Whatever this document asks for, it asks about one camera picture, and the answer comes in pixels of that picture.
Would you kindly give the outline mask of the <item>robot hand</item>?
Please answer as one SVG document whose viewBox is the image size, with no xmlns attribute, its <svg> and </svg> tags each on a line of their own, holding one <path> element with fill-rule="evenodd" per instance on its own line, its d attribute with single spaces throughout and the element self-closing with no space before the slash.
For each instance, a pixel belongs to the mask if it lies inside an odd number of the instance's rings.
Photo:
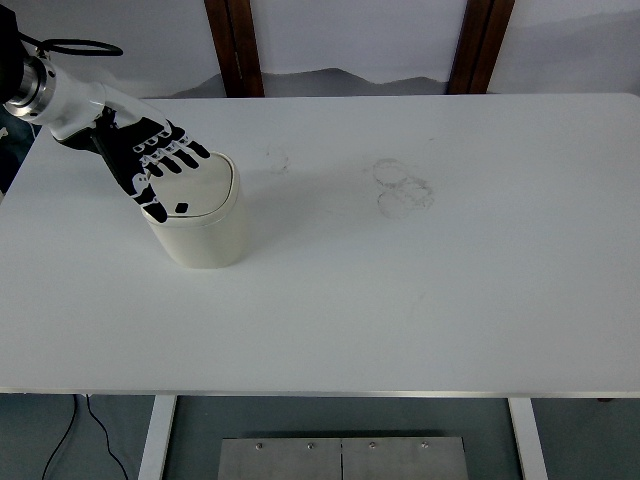
<svg viewBox="0 0 640 480">
<path fill-rule="evenodd" d="M 81 82 L 44 63 L 51 99 L 35 123 L 59 143 L 100 155 L 122 190 L 155 221 L 168 219 L 153 181 L 196 170 L 210 157 L 186 131 L 147 103 L 99 82 Z"/>
</svg>

